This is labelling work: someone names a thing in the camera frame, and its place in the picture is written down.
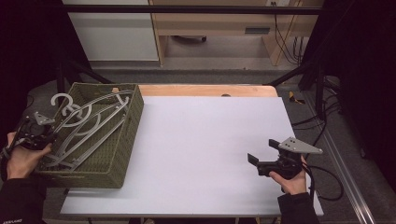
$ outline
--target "table surface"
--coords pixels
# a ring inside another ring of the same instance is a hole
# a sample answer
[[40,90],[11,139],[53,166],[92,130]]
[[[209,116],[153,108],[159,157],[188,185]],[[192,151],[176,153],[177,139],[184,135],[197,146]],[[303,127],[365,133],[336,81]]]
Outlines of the table surface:
[[[236,95],[241,86],[213,86]],[[267,217],[280,186],[258,176],[248,153],[275,161],[268,139],[293,136],[279,97],[147,96],[121,189],[70,189],[61,213],[84,217]],[[200,90],[199,86],[181,89]],[[246,86],[276,95],[275,89]],[[315,197],[318,215],[323,211]]]

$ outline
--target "woven basket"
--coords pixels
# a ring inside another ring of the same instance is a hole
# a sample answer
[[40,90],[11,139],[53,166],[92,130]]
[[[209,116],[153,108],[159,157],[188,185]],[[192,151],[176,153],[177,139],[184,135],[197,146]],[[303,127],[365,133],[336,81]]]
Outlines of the woven basket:
[[[85,141],[77,150],[64,159],[64,161],[73,162],[73,160],[79,158],[87,148],[90,148],[93,144],[97,143],[99,139],[105,136],[123,117],[125,117],[125,121],[74,171],[68,171],[62,166],[46,167],[45,164],[51,162],[51,159],[44,158],[37,166],[35,173],[43,177],[48,182],[47,184],[49,187],[103,189],[119,189],[122,187],[137,128],[143,112],[144,102],[139,87],[135,84],[74,83],[68,94],[73,98],[74,104],[82,106],[98,97],[108,95],[114,90],[134,91],[131,94],[120,95],[122,100],[125,100],[127,96],[129,97],[130,103],[126,107],[127,112],[122,110],[114,118],[110,119],[98,132]],[[118,101],[116,96],[112,96],[97,102],[92,106],[92,113]],[[67,106],[67,104],[67,100],[64,100],[56,113],[55,127],[64,120],[65,117],[62,115],[62,109]],[[111,111],[103,113],[102,117],[105,118],[110,113]],[[90,122],[85,124],[83,129],[86,127],[85,129],[89,130],[93,125],[92,123],[90,124]],[[52,145],[52,152],[58,150],[62,142],[73,129],[73,127],[62,128],[59,131],[56,141]],[[81,138],[82,137],[75,137],[67,149],[72,147]]]

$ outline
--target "sleeve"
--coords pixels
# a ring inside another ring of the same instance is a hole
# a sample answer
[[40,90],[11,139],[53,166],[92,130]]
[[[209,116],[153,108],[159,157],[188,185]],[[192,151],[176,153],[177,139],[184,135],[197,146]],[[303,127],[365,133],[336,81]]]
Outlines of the sleeve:
[[47,188],[38,179],[9,179],[0,190],[0,223],[42,223]]
[[285,194],[277,198],[282,224],[317,224],[317,214],[308,193]]

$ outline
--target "human hand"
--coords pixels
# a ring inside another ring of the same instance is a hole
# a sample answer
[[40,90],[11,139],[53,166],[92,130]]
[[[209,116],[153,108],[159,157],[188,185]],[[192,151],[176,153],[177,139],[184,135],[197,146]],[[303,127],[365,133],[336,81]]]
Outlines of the human hand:
[[[306,164],[304,157],[301,157],[303,165]],[[270,172],[270,176],[282,186],[282,189],[285,193],[289,193],[291,195],[305,193],[306,192],[306,179],[305,179],[305,170],[303,169],[297,176],[293,179],[287,180],[283,178],[281,175],[277,174],[274,171]]]
[[[7,134],[8,146],[14,137],[15,133]],[[51,146],[52,144],[48,144],[43,150],[29,150],[21,146],[14,147],[7,163],[7,179],[27,178],[40,159],[50,153]]]

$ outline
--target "white table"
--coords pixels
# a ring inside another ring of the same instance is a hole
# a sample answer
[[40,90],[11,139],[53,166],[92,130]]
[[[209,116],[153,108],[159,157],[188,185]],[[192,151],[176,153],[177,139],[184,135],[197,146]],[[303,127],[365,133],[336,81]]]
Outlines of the white table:
[[[144,96],[121,189],[70,189],[61,213],[84,217],[274,217],[280,186],[248,153],[294,136],[278,97]],[[315,197],[317,214],[323,211]]]

